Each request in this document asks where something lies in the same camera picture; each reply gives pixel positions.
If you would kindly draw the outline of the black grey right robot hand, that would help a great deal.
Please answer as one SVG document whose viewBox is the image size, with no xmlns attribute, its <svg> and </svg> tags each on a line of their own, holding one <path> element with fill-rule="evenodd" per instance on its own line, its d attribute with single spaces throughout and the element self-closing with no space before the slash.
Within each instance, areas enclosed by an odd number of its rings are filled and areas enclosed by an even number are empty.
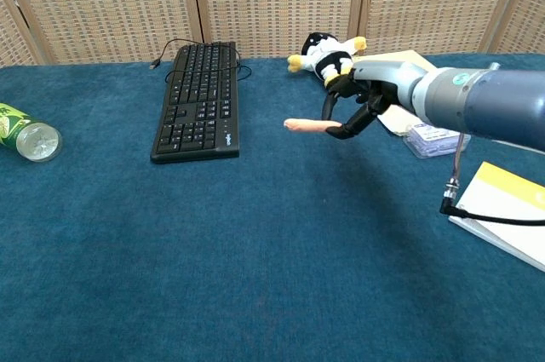
<svg viewBox="0 0 545 362">
<path fill-rule="evenodd" d="M 347 73 L 332 78 L 326 85 L 327 96 L 322 108 L 322 119 L 331 118 L 338 98 L 357 97 L 361 107 L 339 126 L 326 127 L 325 132 L 345 140 L 358 135 L 390 106 L 401 106 L 409 112 L 412 93 L 427 70 L 409 61 L 362 60 L 353 64 Z"/>
</svg>

